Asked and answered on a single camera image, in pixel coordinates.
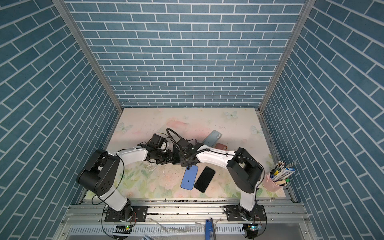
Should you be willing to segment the black phone case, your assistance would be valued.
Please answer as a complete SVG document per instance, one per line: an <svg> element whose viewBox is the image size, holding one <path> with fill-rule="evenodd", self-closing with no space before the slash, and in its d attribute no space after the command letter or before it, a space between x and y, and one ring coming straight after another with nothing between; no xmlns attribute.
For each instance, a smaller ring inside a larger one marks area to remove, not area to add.
<svg viewBox="0 0 384 240"><path fill-rule="evenodd" d="M173 165L180 165L181 164L179 153L173 153L172 164Z"/></svg>

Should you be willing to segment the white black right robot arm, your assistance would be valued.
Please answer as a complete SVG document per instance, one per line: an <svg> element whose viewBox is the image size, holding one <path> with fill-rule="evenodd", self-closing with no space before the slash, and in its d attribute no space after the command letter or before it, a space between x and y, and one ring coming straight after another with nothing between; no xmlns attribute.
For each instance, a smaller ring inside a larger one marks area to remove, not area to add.
<svg viewBox="0 0 384 240"><path fill-rule="evenodd" d="M208 163L227 169L241 193L237 213L246 221L260 216L257 213L256 194L266 171L247 150L238 148L236 151L225 151L202 143L192 145L183 140L181 144L174 144L173 155L183 167Z"/></svg>

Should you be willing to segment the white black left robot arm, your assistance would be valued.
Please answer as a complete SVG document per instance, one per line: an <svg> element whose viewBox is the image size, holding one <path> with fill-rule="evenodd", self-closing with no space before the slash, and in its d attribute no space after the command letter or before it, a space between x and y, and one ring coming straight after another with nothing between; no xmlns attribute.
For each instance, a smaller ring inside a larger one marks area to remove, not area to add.
<svg viewBox="0 0 384 240"><path fill-rule="evenodd" d="M170 150L147 150L144 147L123 149L115 153L96 150L78 174L77 182L108 206L109 214L116 222L126 222L132 219L133 208L131 201L114 186L119 167L144 161L168 164L173 160Z"/></svg>

